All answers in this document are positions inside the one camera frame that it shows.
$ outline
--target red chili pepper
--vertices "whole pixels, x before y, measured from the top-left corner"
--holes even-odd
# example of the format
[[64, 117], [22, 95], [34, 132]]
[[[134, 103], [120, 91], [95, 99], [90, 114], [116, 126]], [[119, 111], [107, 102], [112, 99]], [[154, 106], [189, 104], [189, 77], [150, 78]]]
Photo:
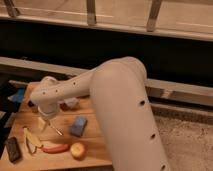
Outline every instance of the red chili pepper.
[[56, 153], [63, 153], [65, 151], [68, 151], [70, 148], [69, 144], [62, 144], [57, 147], [52, 147], [52, 148], [44, 148], [42, 147], [41, 150], [45, 153], [49, 154], [56, 154]]

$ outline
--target blue sponge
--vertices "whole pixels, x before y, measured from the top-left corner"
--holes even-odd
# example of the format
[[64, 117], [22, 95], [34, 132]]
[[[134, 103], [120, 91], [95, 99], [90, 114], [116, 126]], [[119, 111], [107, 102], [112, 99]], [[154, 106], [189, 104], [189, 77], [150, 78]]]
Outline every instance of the blue sponge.
[[70, 126], [70, 134], [81, 137], [84, 132], [84, 128], [87, 124], [87, 119], [82, 116], [77, 116], [74, 123]]

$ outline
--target wooden cutting board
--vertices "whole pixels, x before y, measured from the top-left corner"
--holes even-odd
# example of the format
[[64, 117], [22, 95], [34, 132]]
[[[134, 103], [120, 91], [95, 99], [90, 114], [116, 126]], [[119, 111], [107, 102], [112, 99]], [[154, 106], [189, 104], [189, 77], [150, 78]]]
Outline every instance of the wooden cutting board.
[[[29, 83], [9, 135], [9, 137], [15, 136], [17, 138], [23, 157], [15, 164], [10, 163], [5, 148], [0, 160], [0, 170], [53, 170], [111, 165], [112, 163], [89, 97], [79, 98], [79, 104], [75, 109], [66, 112], [61, 111], [52, 120], [52, 124], [63, 132], [63, 136], [58, 135], [50, 127], [47, 127], [44, 132], [41, 132], [38, 129], [38, 114], [33, 113], [27, 105], [30, 92], [36, 85], [37, 83]], [[84, 116], [88, 119], [88, 124], [82, 138], [76, 138], [69, 134], [69, 126], [74, 122], [76, 116]], [[35, 133], [46, 147], [81, 141], [87, 147], [87, 156], [84, 160], [77, 161], [73, 159], [70, 152], [47, 154], [40, 149], [37, 149], [34, 155], [30, 155], [23, 145], [23, 126], [27, 126], [31, 132]]]

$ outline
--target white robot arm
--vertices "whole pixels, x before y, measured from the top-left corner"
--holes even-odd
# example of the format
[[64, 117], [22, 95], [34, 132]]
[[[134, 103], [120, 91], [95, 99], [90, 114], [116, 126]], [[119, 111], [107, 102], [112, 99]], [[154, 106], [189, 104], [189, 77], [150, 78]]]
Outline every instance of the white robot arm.
[[45, 77], [30, 98], [42, 117], [51, 119], [59, 100], [90, 95], [115, 171], [168, 171], [145, 79], [144, 65], [125, 57], [62, 83]]

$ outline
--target black wall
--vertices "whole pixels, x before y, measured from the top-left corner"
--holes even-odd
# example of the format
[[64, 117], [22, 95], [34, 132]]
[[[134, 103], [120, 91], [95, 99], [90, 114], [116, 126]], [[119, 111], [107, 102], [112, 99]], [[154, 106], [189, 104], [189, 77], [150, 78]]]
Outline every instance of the black wall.
[[0, 56], [93, 68], [128, 55], [149, 78], [213, 87], [213, 42], [0, 21]]

